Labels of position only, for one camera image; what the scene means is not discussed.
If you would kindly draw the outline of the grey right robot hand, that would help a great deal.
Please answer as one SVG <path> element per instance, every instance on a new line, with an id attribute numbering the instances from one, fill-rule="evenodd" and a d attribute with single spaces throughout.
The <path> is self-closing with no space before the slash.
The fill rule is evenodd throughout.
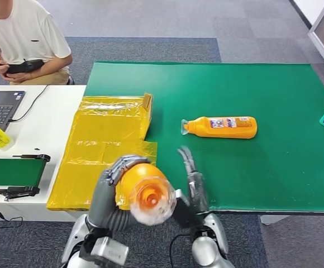
<path id="1" fill-rule="evenodd" d="M 181 146 L 177 149 L 185 165 L 190 205 L 197 214 L 209 212 L 209 202 L 205 192 L 203 175 L 199 172 L 189 148 Z"/>

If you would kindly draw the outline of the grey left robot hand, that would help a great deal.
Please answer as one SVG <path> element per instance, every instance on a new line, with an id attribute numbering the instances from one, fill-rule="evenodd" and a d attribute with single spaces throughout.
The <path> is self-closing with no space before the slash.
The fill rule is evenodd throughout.
<path id="1" fill-rule="evenodd" d="M 146 157 L 125 155 L 108 169 L 104 170 L 97 180 L 88 215 L 88 222 L 94 227 L 113 232 L 123 231 L 137 220 L 128 210 L 122 210 L 115 201 L 116 186 L 128 170 L 137 164 L 150 164 Z"/>

